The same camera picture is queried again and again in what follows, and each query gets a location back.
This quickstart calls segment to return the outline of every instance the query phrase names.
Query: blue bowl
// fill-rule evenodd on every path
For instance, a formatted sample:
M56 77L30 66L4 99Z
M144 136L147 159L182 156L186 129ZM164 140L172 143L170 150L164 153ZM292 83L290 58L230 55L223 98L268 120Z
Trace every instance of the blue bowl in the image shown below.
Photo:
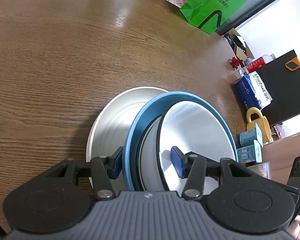
M156 117L163 114L175 103L181 101L192 101L201 106L204 106L218 119L229 137L236 161L238 161L234 139L229 130L229 127L227 126L221 115L208 102L204 101L202 98L199 98L196 95L187 92L173 91L163 93L156 96L155 98L152 98L141 108L130 127L126 142L123 147L122 156L123 179L128 190L141 190L139 188L137 179L138 175L136 169L136 158L138 144L142 137L142 134Z

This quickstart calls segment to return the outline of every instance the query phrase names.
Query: white wall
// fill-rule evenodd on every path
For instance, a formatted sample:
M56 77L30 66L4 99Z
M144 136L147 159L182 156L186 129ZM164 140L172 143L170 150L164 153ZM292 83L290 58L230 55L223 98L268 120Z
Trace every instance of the white wall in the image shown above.
M280 0L237 31L256 58L294 49L300 60L300 0ZM300 132L300 115L284 124L292 133Z

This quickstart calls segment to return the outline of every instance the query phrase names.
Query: metal pivot screw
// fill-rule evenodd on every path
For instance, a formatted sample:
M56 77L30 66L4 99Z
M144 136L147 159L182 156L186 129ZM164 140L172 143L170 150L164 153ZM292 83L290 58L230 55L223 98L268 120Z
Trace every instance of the metal pivot screw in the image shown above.
M108 189L102 189L97 192L97 195L100 198L110 198L113 195L113 192Z
M200 195L200 191L194 188L190 188L185 191L185 195L187 197L198 197Z

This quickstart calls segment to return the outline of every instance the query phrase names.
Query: small blue box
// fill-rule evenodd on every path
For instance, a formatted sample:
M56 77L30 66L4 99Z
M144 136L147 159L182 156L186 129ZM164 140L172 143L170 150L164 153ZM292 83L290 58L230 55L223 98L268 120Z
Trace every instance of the small blue box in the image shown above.
M250 163L254 161L261 163L261 145L257 140L253 140L253 145L237 149L237 155L239 163Z
M262 132L257 124L254 129L242 132L239 135L239 141L242 147L252 145L253 140L257 140L261 147L263 147Z

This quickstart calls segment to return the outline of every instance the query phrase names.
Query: white bowl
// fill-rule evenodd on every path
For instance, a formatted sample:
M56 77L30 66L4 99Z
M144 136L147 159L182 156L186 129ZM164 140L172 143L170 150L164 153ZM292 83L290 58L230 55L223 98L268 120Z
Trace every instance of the white bowl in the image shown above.
M230 139L218 119L205 107L190 101L174 104L150 129L141 148L141 176L146 190L176 190L181 195L186 179L180 179L171 163L170 150L177 146L220 161L235 160ZM218 187L207 177L204 195Z
M136 87L113 98L100 112L90 130L86 161L100 155L111 156L118 147L124 146L130 126L140 109L152 98L166 92L156 87ZM126 190L122 175L112 180L112 184L116 193Z

